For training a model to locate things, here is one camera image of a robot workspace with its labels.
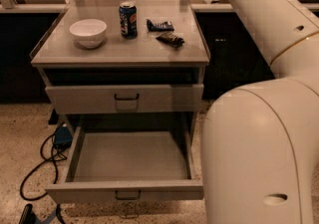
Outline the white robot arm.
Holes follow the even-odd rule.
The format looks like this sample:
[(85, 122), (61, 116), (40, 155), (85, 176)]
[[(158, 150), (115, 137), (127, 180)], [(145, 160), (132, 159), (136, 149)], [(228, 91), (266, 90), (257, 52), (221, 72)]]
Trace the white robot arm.
[(319, 20), (298, 0), (228, 0), (274, 77), (207, 112), (201, 170), (207, 224), (314, 224), (319, 158)]

